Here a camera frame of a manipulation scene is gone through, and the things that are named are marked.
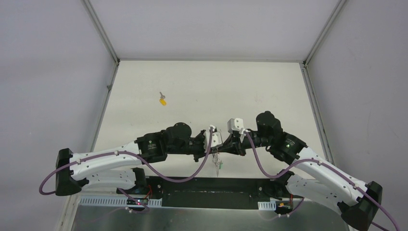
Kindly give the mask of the perforated metal ring plate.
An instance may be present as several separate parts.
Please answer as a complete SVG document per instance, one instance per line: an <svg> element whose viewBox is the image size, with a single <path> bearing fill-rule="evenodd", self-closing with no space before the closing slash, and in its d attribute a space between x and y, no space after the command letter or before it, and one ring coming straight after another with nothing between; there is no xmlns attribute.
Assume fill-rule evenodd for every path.
<svg viewBox="0 0 408 231"><path fill-rule="evenodd" d="M220 159L220 153L213 154L212 163L215 165L216 177L219 177L220 171L220 169L218 169L219 162L222 162L222 160Z"/></svg>

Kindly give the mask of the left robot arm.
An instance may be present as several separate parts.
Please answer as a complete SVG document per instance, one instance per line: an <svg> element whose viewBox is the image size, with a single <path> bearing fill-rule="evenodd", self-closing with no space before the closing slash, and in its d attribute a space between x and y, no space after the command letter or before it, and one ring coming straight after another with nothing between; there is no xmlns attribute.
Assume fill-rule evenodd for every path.
<svg viewBox="0 0 408 231"><path fill-rule="evenodd" d="M55 195L68 196L92 187L115 187L134 194L146 191L141 173L121 167L136 167L163 162L170 154L192 155L195 161L212 151L217 128L210 126L193 137L191 127L179 122L164 130L147 133L119 147L88 153L74 153L69 148L57 155Z"/></svg>

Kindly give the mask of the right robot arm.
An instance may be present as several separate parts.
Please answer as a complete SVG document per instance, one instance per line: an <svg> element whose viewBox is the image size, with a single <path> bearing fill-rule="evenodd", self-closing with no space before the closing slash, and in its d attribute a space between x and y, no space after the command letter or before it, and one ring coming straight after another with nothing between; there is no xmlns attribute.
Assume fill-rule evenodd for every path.
<svg viewBox="0 0 408 231"><path fill-rule="evenodd" d="M305 197L339 214L352 228L369 229L382 201L380 184L354 178L320 157L304 141L283 131L281 122L270 111L260 113L255 120L257 129L251 130L244 127L242 119L230 119L227 123L229 137L218 150L244 156L247 149L255 152L264 147L276 159L312 176L305 179L289 170L270 175L255 153L261 172L275 181L273 191L277 196Z"/></svg>

